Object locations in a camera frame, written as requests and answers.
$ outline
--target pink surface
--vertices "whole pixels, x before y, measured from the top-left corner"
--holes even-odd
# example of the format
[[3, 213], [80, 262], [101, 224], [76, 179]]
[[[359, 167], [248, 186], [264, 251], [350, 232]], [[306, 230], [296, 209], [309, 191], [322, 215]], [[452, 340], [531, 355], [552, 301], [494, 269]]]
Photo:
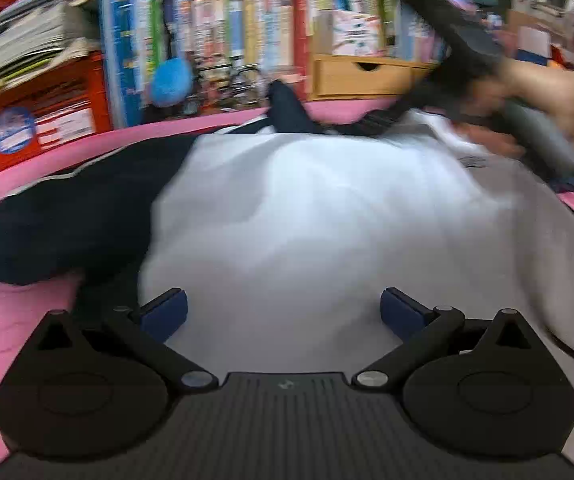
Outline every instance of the pink surface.
[[[349, 123], [365, 112], [374, 108], [382, 108], [386, 104], [387, 100], [370, 100], [316, 102], [308, 103], [306, 106], [312, 117], [319, 121]], [[9, 191], [39, 177], [138, 140], [237, 124], [250, 120], [263, 111], [248, 110], [148, 124], [80, 139], [0, 173], [0, 198]], [[574, 208], [573, 193], [565, 193], [561, 199]], [[42, 316], [54, 308], [70, 307], [77, 284], [78, 279], [75, 276], [63, 276], [30, 286], [0, 283], [0, 380]], [[6, 449], [0, 438], [0, 460], [5, 456]]]

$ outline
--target wooden box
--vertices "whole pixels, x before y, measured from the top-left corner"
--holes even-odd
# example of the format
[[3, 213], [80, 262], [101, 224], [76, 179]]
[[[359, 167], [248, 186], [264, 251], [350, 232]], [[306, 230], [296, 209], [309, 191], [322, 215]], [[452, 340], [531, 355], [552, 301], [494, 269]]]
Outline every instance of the wooden box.
[[433, 66], [391, 57], [314, 54], [309, 98], [360, 99], [402, 95]]

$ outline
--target tissue box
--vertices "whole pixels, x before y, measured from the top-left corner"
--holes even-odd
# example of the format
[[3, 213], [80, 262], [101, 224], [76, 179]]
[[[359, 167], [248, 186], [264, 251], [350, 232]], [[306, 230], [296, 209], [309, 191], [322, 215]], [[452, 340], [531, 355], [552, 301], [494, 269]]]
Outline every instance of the tissue box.
[[351, 10], [321, 10], [315, 45], [319, 54], [381, 56], [381, 18]]

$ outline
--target drawer handle cutout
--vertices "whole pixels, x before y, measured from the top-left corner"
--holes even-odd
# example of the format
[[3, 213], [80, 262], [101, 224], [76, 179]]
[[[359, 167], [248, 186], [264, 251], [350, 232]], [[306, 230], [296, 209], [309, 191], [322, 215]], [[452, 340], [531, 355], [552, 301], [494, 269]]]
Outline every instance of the drawer handle cutout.
[[378, 63], [356, 63], [356, 65], [358, 65], [360, 69], [364, 70], [365, 72], [372, 72], [381, 66]]

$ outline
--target red book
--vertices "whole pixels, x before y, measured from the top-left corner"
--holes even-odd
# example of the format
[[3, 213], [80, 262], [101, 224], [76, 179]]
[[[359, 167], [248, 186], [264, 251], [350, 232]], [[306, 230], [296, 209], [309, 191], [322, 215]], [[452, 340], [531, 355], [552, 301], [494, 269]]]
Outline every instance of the red book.
[[296, 94], [301, 101], [307, 100], [309, 92], [309, 41], [307, 40], [307, 0], [293, 0], [293, 65], [301, 76]]

